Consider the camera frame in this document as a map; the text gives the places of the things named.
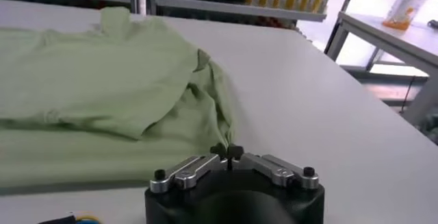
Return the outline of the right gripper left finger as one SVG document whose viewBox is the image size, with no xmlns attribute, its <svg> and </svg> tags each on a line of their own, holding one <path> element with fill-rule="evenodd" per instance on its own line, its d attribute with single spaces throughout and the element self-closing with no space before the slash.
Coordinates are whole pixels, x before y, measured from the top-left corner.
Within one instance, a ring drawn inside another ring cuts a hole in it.
<svg viewBox="0 0 438 224">
<path fill-rule="evenodd" d="M 225 170 L 227 163 L 227 149 L 218 143 L 208 154 L 189 157 L 169 169 L 157 169 L 149 182 L 149 190 L 153 193 L 166 193 L 172 187 L 189 190 L 209 172 Z"/>
</svg>

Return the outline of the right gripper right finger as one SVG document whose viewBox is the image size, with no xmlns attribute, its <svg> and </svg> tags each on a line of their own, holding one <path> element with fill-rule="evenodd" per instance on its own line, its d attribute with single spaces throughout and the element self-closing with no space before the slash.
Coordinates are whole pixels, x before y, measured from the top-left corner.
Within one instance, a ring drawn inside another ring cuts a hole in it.
<svg viewBox="0 0 438 224">
<path fill-rule="evenodd" d="M 245 153 L 243 147 L 231 145 L 228 159 L 233 170 L 252 170 L 267 177 L 274 185 L 287 188 L 298 183 L 301 188 L 319 188 L 319 175 L 310 166 L 300 168 L 273 155 Z"/>
</svg>

